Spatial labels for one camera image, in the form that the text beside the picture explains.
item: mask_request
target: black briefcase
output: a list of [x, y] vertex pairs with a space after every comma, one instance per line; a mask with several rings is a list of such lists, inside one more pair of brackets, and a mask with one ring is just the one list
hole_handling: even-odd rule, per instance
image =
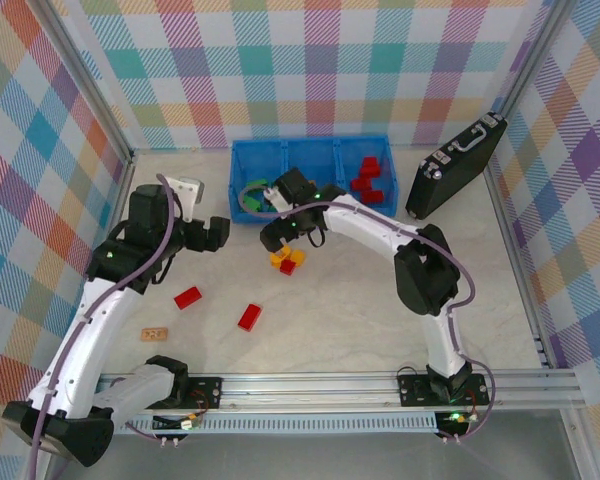
[[507, 129], [507, 121], [489, 112], [420, 162], [407, 212], [422, 220], [482, 173]]

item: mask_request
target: white table surface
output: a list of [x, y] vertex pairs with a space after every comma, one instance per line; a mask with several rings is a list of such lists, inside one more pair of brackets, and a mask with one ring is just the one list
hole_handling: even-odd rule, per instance
[[[397, 219], [413, 222], [404, 205], [417, 165], [431, 149], [394, 148], [401, 199]], [[230, 151], [141, 156], [132, 189], [157, 183], [156, 173], [199, 178], [204, 197], [196, 216], [230, 217]], [[477, 285], [476, 300], [458, 312], [465, 349], [492, 368], [540, 366], [493, 206], [482, 177], [420, 226], [439, 226]], [[152, 355], [176, 358], [201, 373], [392, 371], [427, 363], [420, 317], [396, 294], [393, 264], [356, 242], [327, 232], [326, 245], [292, 243], [307, 253], [287, 277], [269, 264], [262, 225], [231, 225], [216, 253], [183, 251], [160, 286], [150, 286], [122, 328], [105, 373], [127, 373]], [[197, 286], [203, 298], [180, 311], [173, 297]], [[464, 280], [458, 298], [466, 296]], [[249, 303], [263, 307], [249, 333], [237, 322]], [[140, 341], [147, 327], [168, 327], [165, 342]]]

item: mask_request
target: yellow lego brick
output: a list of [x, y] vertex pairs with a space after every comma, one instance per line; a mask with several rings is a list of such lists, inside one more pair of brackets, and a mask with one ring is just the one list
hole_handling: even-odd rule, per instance
[[291, 256], [291, 247], [289, 245], [285, 245], [282, 247], [282, 250], [276, 253], [270, 253], [269, 259], [271, 261], [271, 266], [274, 268], [280, 268], [280, 264], [282, 260], [285, 258], [289, 258]]
[[291, 257], [289, 258], [289, 260], [295, 263], [296, 267], [300, 267], [304, 263], [305, 258], [307, 258], [307, 254], [304, 253], [302, 250], [294, 250], [291, 253]]

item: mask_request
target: floor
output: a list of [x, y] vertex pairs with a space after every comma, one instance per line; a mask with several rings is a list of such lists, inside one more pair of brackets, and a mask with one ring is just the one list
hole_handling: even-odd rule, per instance
[[[401, 187], [397, 219], [413, 222], [403, 207], [418, 163], [428, 150], [394, 148]], [[156, 183], [155, 174], [194, 177], [205, 183], [196, 216], [229, 217], [230, 151], [141, 156], [132, 189]], [[476, 179], [426, 223], [438, 225], [454, 255], [474, 276], [476, 300], [458, 313], [465, 349], [492, 368], [540, 366], [485, 181]], [[395, 290], [392, 264], [354, 241], [327, 232], [326, 245], [306, 239], [307, 252], [292, 277], [281, 275], [259, 241], [259, 226], [231, 225], [216, 253], [183, 251], [164, 283], [150, 287], [128, 320], [104, 372], [127, 373], [155, 354], [168, 355], [200, 373], [392, 371], [427, 363], [421, 318]], [[203, 298], [180, 311], [173, 297], [197, 286]], [[461, 280], [458, 298], [466, 295]], [[249, 303], [263, 306], [250, 333], [237, 327]], [[140, 341], [146, 327], [168, 327], [165, 342]]]
[[495, 412], [480, 435], [443, 445], [432, 434], [192, 435], [175, 449], [115, 435], [90, 468], [63, 479], [576, 480], [559, 412]]

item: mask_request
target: green object in bin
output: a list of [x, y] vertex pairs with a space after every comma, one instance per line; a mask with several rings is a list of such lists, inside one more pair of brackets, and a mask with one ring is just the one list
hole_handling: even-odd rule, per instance
[[255, 187], [255, 186], [268, 187], [269, 182], [267, 182], [266, 178], [259, 178], [258, 180], [253, 180], [253, 181], [247, 183], [247, 187]]
[[247, 207], [247, 210], [259, 212], [262, 210], [262, 204], [253, 197], [249, 195], [244, 196], [244, 204]]

